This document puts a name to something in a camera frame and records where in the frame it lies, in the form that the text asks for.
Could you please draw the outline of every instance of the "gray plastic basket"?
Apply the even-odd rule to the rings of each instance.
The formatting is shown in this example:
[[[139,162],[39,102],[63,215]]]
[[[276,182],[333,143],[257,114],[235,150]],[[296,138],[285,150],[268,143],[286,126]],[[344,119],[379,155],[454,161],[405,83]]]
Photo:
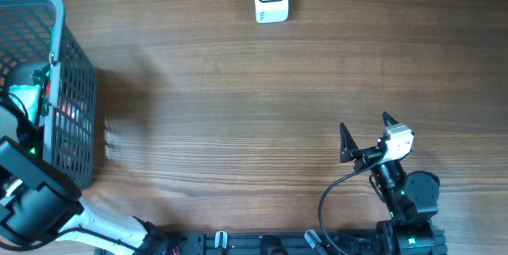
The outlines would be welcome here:
[[[16,70],[49,63],[43,159],[84,189],[92,177],[94,67],[65,25],[62,0],[0,0],[0,91]]]

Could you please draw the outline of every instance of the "basket handle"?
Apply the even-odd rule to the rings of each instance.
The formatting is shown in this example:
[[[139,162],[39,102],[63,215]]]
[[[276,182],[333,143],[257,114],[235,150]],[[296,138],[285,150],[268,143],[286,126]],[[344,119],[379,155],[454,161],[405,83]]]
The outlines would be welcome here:
[[[55,8],[55,25],[52,32],[51,50],[49,51],[49,61],[56,63],[60,58],[60,42],[62,40],[62,32],[65,22],[65,6],[62,0],[48,0]]]

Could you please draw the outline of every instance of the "wooden surface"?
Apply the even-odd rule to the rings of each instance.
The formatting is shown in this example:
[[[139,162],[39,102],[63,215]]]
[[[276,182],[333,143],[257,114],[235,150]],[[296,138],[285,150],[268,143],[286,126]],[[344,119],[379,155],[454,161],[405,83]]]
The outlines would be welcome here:
[[[441,178],[450,254],[508,248],[508,0],[64,0],[98,69],[84,195],[179,230],[318,229],[339,123],[361,147],[389,111],[416,133],[408,172]],[[367,175],[327,198],[336,228],[388,219]],[[90,254],[53,243],[34,253]]]

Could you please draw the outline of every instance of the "wooden table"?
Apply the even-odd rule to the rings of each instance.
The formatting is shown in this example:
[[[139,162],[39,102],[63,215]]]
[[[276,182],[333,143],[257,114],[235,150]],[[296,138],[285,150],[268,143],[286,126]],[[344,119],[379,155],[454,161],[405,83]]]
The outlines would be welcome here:
[[[508,248],[508,0],[64,0],[98,69],[94,184],[107,210],[172,230],[318,229],[339,123],[360,147],[389,111],[408,172],[441,178],[450,254]],[[368,176],[327,198],[332,229],[389,218]],[[91,254],[74,242],[34,253]]]

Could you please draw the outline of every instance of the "basket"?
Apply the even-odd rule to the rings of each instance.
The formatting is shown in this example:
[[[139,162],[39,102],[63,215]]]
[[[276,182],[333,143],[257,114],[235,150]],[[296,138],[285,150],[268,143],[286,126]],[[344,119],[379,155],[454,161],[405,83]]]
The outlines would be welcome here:
[[[0,91],[17,70],[52,65],[43,107],[43,160],[83,190],[92,178],[97,76],[65,25],[62,0],[0,0]]]

